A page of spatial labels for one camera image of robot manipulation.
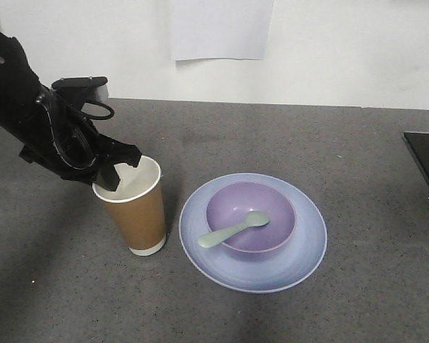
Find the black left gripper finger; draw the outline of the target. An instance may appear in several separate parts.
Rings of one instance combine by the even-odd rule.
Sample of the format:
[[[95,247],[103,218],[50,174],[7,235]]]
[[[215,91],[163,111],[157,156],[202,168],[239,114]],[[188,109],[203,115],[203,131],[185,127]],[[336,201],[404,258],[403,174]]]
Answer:
[[[120,183],[120,177],[113,164],[95,164],[92,183],[109,192],[115,192]]]
[[[125,144],[103,134],[99,135],[99,155],[103,166],[125,163],[137,167],[141,151],[131,144]]]

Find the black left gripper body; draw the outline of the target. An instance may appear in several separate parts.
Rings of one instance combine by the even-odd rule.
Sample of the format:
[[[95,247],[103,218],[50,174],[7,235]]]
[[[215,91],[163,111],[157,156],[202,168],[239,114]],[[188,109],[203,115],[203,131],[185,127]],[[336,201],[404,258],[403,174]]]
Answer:
[[[99,135],[94,120],[111,118],[104,102],[82,108],[68,104],[53,89],[40,89],[29,113],[19,120],[20,156],[36,162],[62,179],[92,184],[94,165],[101,164]]]

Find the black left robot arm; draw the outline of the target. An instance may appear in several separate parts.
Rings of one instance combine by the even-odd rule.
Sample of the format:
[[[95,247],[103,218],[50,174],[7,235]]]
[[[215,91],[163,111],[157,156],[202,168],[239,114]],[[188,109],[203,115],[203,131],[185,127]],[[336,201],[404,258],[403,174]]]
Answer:
[[[85,104],[114,110],[104,103],[105,76],[65,78],[44,86],[29,66],[17,38],[0,32],[0,126],[23,143],[19,156],[64,180],[98,184],[109,191],[119,186],[117,164],[139,164],[142,153],[98,132],[97,116]]]

